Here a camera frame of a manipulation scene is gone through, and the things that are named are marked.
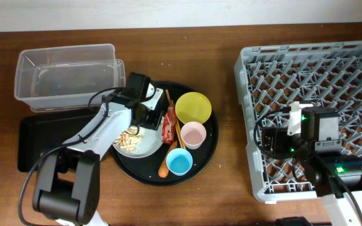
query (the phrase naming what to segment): red wrapper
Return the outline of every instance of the red wrapper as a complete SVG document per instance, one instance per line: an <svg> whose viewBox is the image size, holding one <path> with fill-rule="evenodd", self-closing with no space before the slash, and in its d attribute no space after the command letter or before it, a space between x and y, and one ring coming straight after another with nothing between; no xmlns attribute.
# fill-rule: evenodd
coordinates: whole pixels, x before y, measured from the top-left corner
<svg viewBox="0 0 362 226"><path fill-rule="evenodd" d="M175 122L177 116L175 115L174 106L170 105L167 109L167 113L164 115L162 137L163 143L172 144L174 142Z"/></svg>

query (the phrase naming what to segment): green led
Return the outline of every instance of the green led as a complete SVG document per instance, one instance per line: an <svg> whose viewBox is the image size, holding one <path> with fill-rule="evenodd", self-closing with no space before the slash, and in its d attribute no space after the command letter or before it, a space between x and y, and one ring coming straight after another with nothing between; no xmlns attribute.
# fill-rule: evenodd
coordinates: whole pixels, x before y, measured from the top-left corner
<svg viewBox="0 0 362 226"><path fill-rule="evenodd" d="M338 172L338 173L343 173L343 172L344 172L344 169L343 169L341 166L336 167L336 172Z"/></svg>

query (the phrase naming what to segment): blue cup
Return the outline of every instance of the blue cup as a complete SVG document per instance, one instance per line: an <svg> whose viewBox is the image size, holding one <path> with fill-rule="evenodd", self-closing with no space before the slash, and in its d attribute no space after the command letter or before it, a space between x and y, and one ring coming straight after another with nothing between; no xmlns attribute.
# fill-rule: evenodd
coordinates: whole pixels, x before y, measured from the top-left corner
<svg viewBox="0 0 362 226"><path fill-rule="evenodd" d="M192 155L185 149L176 148L167 155L166 164L173 174L182 176L192 167Z"/></svg>

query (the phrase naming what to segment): black round tray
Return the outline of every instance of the black round tray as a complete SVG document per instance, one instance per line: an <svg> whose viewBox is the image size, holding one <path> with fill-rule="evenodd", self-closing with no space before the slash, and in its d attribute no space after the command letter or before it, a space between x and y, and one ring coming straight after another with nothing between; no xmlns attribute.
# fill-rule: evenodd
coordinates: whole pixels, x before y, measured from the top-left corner
<svg viewBox="0 0 362 226"><path fill-rule="evenodd" d="M180 85L178 83L173 82L155 82L157 88L161 88L163 90L168 90L171 99L174 103L177 102L178 98L187 93L193 92L191 88ZM167 111L168 101L165 97L165 101L161 102L161 108L164 111ZM192 155L193 163L192 168L183 176L175 176L171 171L168 173L166 178L161 178L158 176L158 169L164 160L165 155L170 147L169 144L163 144L159 150L153 153L150 156L145 158L129 158L123 156L119 152L117 152L112 146L110 148L111 156L114 158L117 165L130 177L133 179L140 181L147 185L155 185L155 186L170 186L182 183L187 181L201 172L205 166L211 160L214 151L217 146L217 139L219 137L219 128L217 126L217 119L214 111L212 110L211 117L203 124L206 128L207 136L202 145L195 150L188 151Z"/></svg>

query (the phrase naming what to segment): yellow bowl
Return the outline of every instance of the yellow bowl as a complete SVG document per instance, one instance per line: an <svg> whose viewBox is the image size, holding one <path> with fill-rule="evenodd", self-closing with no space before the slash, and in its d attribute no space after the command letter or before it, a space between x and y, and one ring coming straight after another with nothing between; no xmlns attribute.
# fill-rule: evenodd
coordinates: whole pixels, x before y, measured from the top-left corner
<svg viewBox="0 0 362 226"><path fill-rule="evenodd" d="M212 114L211 102L205 95L189 92L178 98L175 113L184 124L188 122L205 123Z"/></svg>

